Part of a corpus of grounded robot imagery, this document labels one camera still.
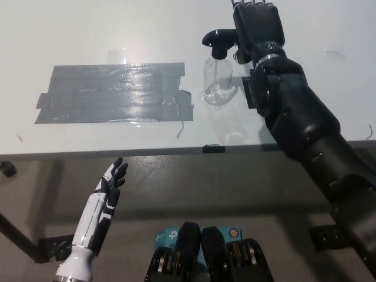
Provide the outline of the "black and white right hand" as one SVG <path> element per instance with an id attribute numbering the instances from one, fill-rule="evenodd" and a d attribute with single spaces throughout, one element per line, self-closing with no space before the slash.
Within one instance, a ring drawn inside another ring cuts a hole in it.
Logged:
<path id="1" fill-rule="evenodd" d="M 286 57 L 285 37 L 277 7 L 266 1 L 232 1 L 237 32 L 236 61 L 254 67 L 274 56 Z"/>

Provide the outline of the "white and black left hand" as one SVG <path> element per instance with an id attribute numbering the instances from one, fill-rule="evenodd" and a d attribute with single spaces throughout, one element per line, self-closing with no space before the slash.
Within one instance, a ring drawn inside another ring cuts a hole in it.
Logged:
<path id="1" fill-rule="evenodd" d="M 125 183 L 127 168 L 128 163 L 120 157 L 104 172 L 86 202 L 73 237 L 73 246 L 99 255 L 119 201 L 120 186 Z"/>

